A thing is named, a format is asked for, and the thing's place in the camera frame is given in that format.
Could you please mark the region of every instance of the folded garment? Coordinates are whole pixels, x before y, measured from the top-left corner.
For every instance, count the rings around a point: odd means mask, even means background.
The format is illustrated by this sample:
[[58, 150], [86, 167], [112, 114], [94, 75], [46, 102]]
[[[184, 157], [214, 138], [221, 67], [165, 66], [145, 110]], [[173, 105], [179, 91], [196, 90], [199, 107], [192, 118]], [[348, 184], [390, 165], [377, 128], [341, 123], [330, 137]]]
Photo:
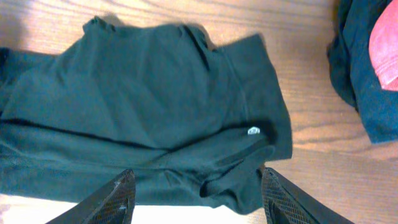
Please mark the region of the folded garment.
[[191, 26], [83, 30], [60, 55], [0, 50], [0, 193], [79, 202], [132, 169], [138, 205], [262, 207], [258, 168], [292, 133], [259, 35], [209, 50]]
[[369, 55], [381, 88], [398, 91], [398, 1], [392, 1], [373, 27]]
[[358, 110], [372, 143], [398, 139], [398, 93], [381, 88], [369, 57], [371, 31], [390, 2], [341, 0], [338, 33], [328, 49], [331, 83]]

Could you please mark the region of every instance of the wooden surface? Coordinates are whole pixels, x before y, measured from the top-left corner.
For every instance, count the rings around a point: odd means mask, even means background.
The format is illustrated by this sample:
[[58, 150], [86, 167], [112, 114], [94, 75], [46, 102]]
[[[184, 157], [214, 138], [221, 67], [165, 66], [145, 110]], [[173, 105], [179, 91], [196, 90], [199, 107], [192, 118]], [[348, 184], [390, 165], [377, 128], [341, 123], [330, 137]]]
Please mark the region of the wooden surface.
[[[1, 0], [0, 46], [59, 54], [94, 15], [139, 27], [200, 24], [215, 45], [260, 32], [294, 131], [294, 158], [267, 166], [355, 223], [398, 223], [398, 143], [370, 145], [360, 118], [330, 84], [326, 47], [335, 11], [334, 0]], [[43, 223], [71, 206], [0, 195], [0, 220]], [[157, 222], [266, 223], [263, 210], [136, 208], [133, 223]]]

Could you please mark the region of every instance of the black fabric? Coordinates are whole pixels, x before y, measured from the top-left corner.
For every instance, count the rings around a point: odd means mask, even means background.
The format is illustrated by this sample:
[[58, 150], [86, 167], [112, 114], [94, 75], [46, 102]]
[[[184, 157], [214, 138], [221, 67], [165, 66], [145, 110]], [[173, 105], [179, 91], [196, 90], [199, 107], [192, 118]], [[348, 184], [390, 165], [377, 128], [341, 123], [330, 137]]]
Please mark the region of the black fabric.
[[292, 156], [261, 38], [210, 51], [190, 26], [83, 29], [56, 56], [1, 49], [0, 193], [79, 202], [132, 169], [138, 205], [260, 208], [258, 167]]
[[372, 143], [398, 139], [398, 93], [383, 90], [369, 58], [372, 29], [391, 0], [341, 0], [338, 33], [328, 50], [337, 93], [361, 116]]

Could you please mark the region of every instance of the green fabric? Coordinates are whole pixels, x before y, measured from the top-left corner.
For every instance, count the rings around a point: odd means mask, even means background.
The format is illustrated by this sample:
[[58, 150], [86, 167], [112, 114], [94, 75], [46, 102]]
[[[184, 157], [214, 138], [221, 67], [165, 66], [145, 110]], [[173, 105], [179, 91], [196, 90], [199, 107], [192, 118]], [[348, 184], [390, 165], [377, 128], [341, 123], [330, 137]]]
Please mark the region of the green fabric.
[[0, 49], [0, 193], [79, 202], [132, 169], [138, 205], [260, 208], [258, 167], [292, 156], [261, 38], [210, 51], [190, 26], [83, 29], [56, 56]]

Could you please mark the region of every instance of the wooden table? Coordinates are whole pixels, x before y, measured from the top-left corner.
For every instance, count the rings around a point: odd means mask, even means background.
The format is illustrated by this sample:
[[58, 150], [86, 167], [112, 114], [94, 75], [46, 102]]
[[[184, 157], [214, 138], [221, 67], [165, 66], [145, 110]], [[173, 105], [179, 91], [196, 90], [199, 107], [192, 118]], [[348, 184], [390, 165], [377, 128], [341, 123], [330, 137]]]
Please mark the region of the wooden table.
[[[398, 143], [372, 146], [355, 110], [330, 84], [326, 47], [335, 12], [334, 0], [1, 0], [0, 45], [59, 54], [83, 35], [82, 25], [94, 15], [139, 27], [200, 24], [215, 45], [260, 32], [294, 131], [293, 159], [266, 165], [356, 223], [398, 223]], [[43, 223], [73, 205], [0, 195], [0, 223]], [[262, 209], [248, 216], [225, 207], [134, 211], [133, 223], [160, 222], [266, 219]]]

